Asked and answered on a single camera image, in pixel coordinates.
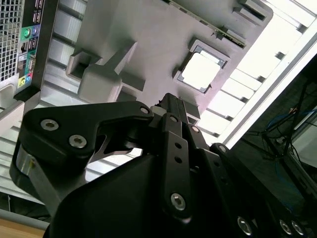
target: ventilation grille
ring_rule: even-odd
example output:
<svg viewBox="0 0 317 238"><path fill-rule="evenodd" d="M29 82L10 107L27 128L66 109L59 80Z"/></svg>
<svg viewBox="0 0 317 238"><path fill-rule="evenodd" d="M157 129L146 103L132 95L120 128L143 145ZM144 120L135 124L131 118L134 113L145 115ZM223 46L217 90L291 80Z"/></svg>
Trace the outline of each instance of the ventilation grille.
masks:
<svg viewBox="0 0 317 238"><path fill-rule="evenodd" d="M24 0L0 0L0 81L16 74Z"/></svg>

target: green audio port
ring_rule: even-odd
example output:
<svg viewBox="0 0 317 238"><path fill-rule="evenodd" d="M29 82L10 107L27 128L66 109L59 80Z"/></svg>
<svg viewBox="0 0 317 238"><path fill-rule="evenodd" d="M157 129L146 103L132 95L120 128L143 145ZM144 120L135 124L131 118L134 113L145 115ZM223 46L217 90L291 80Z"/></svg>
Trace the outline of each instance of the green audio port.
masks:
<svg viewBox="0 0 317 238"><path fill-rule="evenodd" d="M24 37L25 37L25 38L29 38L30 35L31 35L31 30L30 30L30 28L25 29L25 30L24 30Z"/></svg>

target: usb port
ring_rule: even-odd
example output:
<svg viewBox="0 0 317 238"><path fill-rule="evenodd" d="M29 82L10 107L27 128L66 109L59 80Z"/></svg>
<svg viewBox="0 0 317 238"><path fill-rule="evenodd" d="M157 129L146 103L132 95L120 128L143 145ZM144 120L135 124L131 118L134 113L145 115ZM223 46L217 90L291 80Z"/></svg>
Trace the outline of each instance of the usb port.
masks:
<svg viewBox="0 0 317 238"><path fill-rule="evenodd" d="M37 13L34 12L34 13L33 13L33 23L36 23L36 16L37 16Z"/></svg>
<svg viewBox="0 0 317 238"><path fill-rule="evenodd" d="M37 43L37 39L33 39L33 42L32 42L32 49L35 49L36 48L36 43Z"/></svg>
<svg viewBox="0 0 317 238"><path fill-rule="evenodd" d="M38 1L39 1L38 9L42 9L43 0L38 0Z"/></svg>
<svg viewBox="0 0 317 238"><path fill-rule="evenodd" d="M21 53L23 54L27 51L28 51L28 44L27 44L27 42L24 42L21 46Z"/></svg>
<svg viewBox="0 0 317 238"><path fill-rule="evenodd" d="M40 22L41 22L41 15L42 15L41 12L38 12L38 13L36 14L36 22L35 22L35 23L40 23Z"/></svg>

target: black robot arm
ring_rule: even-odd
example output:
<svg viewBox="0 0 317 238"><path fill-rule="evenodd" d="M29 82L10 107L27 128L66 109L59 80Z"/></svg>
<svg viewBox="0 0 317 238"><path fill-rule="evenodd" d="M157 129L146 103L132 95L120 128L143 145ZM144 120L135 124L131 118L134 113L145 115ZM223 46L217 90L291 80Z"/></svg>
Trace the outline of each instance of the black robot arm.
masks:
<svg viewBox="0 0 317 238"><path fill-rule="evenodd" d="M86 166L142 155L87 183ZM222 144L208 147L182 100L36 109L10 175L52 216L46 237L307 237L301 223Z"/></svg>

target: rear i/o panel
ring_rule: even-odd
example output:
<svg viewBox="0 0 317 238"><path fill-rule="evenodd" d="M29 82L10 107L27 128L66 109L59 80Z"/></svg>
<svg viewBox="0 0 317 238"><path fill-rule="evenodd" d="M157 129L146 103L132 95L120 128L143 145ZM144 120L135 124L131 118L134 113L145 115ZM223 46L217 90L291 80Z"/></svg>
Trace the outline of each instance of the rear i/o panel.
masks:
<svg viewBox="0 0 317 238"><path fill-rule="evenodd" d="M0 89L32 82L44 0L0 0Z"/></svg>

